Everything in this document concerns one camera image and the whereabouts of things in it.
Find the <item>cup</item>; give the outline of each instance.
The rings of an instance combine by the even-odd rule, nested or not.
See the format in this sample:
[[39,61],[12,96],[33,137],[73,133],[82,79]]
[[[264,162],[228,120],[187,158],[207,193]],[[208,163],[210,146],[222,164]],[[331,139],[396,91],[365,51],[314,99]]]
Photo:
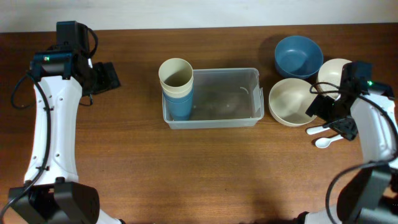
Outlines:
[[193,103],[193,69],[185,60],[171,58],[159,68],[163,96],[176,121],[188,120]]

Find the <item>storage box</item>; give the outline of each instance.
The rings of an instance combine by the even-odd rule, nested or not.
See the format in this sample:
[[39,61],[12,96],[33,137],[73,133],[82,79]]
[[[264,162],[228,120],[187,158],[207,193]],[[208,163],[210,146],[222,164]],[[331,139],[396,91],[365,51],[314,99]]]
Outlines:
[[249,127],[263,116],[264,97],[255,68],[194,70],[188,121],[174,121],[163,97],[163,117],[171,129]]

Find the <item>white spoon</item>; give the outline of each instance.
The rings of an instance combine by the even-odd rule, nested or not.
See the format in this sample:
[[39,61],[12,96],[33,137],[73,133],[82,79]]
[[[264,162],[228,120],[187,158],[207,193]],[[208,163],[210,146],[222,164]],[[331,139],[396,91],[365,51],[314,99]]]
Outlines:
[[322,131],[327,131],[330,128],[324,128],[322,126],[314,127],[314,128],[308,128],[306,130],[307,134],[318,134],[321,133]]
[[342,138],[343,138],[343,137],[342,137],[340,134],[338,134],[338,135],[336,135],[335,137],[332,137],[332,138],[320,138],[320,139],[318,139],[318,140],[315,142],[315,145],[316,145],[318,148],[323,149],[323,148],[328,147],[328,146],[330,145],[330,143],[332,143],[332,142],[334,142],[334,141],[337,141],[337,140],[340,140],[340,139],[342,139]]

